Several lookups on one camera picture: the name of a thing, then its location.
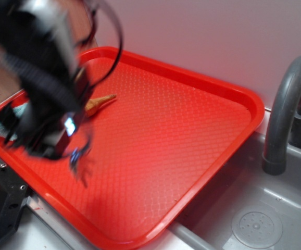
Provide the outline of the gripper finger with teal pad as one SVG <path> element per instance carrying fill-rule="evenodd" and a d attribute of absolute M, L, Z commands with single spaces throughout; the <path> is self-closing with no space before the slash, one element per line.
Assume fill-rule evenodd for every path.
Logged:
<path fill-rule="evenodd" d="M 78 131 L 81 122 L 82 119 L 78 114 L 68 115 L 66 117 L 66 119 L 64 120 L 64 127 L 69 137 L 71 137 Z"/>
<path fill-rule="evenodd" d="M 65 149 L 70 143 L 69 135 L 66 130 L 56 131 L 52 135 L 53 138 L 53 159 L 59 159 L 62 157 Z"/>

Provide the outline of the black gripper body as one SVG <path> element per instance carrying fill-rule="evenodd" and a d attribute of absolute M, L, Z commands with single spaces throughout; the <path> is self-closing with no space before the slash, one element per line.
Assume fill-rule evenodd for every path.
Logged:
<path fill-rule="evenodd" d="M 38 68 L 16 70 L 28 105 L 15 129 L 17 139 L 4 139 L 4 144 L 8 147 L 22 146 L 30 155 L 53 159 L 52 135 L 65 130 L 66 117 L 78 114 L 81 124 L 85 120 L 84 107 L 93 91 L 86 71 L 79 68 L 72 79 L 59 80 Z M 61 158 L 70 156 L 72 152 L 67 146 Z"/>

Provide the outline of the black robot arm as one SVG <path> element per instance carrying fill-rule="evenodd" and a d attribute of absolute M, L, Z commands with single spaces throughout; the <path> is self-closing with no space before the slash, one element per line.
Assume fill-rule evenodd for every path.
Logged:
<path fill-rule="evenodd" d="M 5 144 L 62 158 L 92 91 L 67 14 L 52 1 L 0 1 L 0 45 L 0 66 L 19 77 L 28 99 L 0 110 Z"/>

